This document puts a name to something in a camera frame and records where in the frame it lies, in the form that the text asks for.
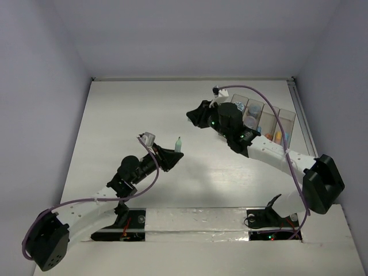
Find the orange marker pen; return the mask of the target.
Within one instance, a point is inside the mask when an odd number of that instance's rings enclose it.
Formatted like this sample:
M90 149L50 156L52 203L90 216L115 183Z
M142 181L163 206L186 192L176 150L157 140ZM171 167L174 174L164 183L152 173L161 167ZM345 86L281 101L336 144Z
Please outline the orange marker pen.
M282 132L276 132L274 137L274 142L277 144L281 144L282 141Z

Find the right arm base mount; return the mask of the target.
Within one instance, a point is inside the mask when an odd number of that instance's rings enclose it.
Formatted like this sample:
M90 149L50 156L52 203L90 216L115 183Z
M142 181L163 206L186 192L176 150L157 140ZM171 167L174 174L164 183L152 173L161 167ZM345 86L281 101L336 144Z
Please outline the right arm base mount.
M302 240L299 232L299 221L290 217L282 218L273 209L275 201L281 196L276 195L264 209L250 209L243 224L250 230L251 241Z

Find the clear jar of clips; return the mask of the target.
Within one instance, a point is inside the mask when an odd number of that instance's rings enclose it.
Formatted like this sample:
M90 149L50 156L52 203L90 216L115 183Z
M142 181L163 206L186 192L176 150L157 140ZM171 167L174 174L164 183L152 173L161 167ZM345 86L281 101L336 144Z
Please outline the clear jar of clips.
M255 118L258 118L261 112L262 112L262 107L260 105L251 104L248 107L248 115L249 116L253 116Z
M245 119L244 119L244 125L245 125L246 127L248 127L248 128L251 128L251 129L253 129L253 130L256 130L257 125L258 125L258 123L257 123L257 119L256 119L256 118L254 118L253 116L247 116L247 117L245 117Z

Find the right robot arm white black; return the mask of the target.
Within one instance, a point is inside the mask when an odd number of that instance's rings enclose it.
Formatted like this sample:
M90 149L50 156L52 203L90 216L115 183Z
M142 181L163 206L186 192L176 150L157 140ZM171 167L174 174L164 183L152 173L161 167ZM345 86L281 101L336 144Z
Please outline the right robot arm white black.
M275 196L271 207L265 210L264 217L270 225L278 225L290 214L305 209L326 214L345 188L330 156L313 157L284 149L245 126L242 113L234 103L218 105L202 101L186 116L195 127L214 129L235 153L268 164L296 180L295 191Z

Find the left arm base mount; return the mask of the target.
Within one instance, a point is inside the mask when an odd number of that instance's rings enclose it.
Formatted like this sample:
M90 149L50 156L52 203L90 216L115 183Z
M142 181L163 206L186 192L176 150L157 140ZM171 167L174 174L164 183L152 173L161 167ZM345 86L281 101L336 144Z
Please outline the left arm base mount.
M129 208L119 204L115 208L115 222L94 232L90 239L95 242L144 242L146 208Z

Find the blue lid round jar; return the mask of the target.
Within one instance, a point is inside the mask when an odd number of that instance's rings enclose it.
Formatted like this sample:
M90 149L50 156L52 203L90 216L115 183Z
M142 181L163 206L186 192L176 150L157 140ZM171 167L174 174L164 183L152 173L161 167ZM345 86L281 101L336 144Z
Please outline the blue lid round jar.
M242 113L244 113L246 106L244 105L244 103L236 101L234 102L234 104L236 105L237 109L240 110Z

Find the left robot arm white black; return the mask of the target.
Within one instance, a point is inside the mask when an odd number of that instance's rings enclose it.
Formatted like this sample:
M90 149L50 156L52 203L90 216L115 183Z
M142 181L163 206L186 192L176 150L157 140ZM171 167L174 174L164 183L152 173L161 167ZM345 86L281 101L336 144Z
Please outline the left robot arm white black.
M54 268L68 250L97 230L123 226L128 218L126 202L149 191L137 191L136 184L151 173L170 171L184 156L180 146L165 149L157 144L147 147L141 159L123 158L112 180L91 197L66 201L42 211L28 229L22 243L27 260L42 271Z

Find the green marker pen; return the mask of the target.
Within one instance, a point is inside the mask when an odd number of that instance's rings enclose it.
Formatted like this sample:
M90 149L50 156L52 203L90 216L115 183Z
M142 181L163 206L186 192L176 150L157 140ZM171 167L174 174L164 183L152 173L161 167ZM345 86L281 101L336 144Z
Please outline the green marker pen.
M181 149L182 149L182 140L181 137L178 137L178 140L175 142L174 151L181 152Z

